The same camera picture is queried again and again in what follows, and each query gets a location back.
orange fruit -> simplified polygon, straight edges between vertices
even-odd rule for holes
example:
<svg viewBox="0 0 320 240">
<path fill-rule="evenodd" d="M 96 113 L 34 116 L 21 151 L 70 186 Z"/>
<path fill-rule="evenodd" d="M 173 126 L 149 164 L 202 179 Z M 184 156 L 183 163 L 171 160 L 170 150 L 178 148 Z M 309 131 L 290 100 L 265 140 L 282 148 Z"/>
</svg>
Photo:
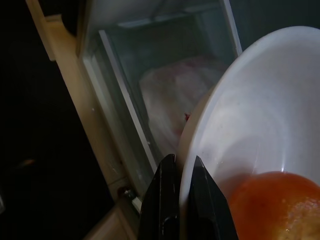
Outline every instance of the orange fruit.
<svg viewBox="0 0 320 240">
<path fill-rule="evenodd" d="M 320 240 L 320 187 L 302 176 L 255 175 L 228 203 L 239 240 Z"/>
</svg>

plastic bag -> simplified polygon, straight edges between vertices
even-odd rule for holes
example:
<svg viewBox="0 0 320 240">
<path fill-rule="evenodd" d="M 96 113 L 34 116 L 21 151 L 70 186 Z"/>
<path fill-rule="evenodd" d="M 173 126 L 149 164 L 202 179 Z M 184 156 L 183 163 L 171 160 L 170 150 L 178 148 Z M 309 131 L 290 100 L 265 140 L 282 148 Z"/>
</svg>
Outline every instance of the plastic bag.
<svg viewBox="0 0 320 240">
<path fill-rule="evenodd" d="M 175 154 L 185 124 L 227 66 L 213 57 L 188 58 L 147 72 L 140 88 L 153 138 L 163 154 Z"/>
</svg>

crisper drawer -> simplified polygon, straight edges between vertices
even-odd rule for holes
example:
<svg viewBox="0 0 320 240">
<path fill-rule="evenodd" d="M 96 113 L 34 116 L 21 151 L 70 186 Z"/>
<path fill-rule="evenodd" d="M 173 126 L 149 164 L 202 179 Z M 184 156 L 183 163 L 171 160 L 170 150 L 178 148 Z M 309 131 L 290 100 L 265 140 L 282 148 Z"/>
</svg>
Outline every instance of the crisper drawer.
<svg viewBox="0 0 320 240">
<path fill-rule="evenodd" d="M 192 14 L 110 25 L 90 41 L 93 87 L 140 195 L 164 156 L 149 128 L 139 81 L 151 69 L 197 56 L 212 55 L 229 66 L 237 50 L 225 13 L 217 3 Z"/>
</svg>

dark background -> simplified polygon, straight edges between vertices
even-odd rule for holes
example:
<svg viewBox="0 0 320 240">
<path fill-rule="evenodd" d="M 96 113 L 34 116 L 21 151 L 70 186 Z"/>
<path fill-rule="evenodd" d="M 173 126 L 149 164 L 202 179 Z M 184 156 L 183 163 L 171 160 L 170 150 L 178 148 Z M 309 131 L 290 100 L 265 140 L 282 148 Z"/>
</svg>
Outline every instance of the dark background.
<svg viewBox="0 0 320 240">
<path fill-rule="evenodd" d="M 0 14 L 0 188 L 6 211 L 0 215 L 0 239 L 80 240 L 114 203 L 27 4 L 5 2 Z M 50 12 L 49 4 L 46 11 L 58 14 L 62 2 L 51 1 L 56 8 Z"/>
</svg>

white bowl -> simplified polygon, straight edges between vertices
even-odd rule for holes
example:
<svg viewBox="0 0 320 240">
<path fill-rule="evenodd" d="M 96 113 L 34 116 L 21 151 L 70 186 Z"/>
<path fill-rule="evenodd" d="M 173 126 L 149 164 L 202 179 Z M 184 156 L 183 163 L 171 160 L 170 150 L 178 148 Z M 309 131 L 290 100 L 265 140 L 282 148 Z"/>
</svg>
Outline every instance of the white bowl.
<svg viewBox="0 0 320 240">
<path fill-rule="evenodd" d="M 269 171 L 320 184 L 320 30 L 295 26 L 261 38 L 194 110 L 177 154 L 182 231 L 197 155 L 227 198 Z"/>
</svg>

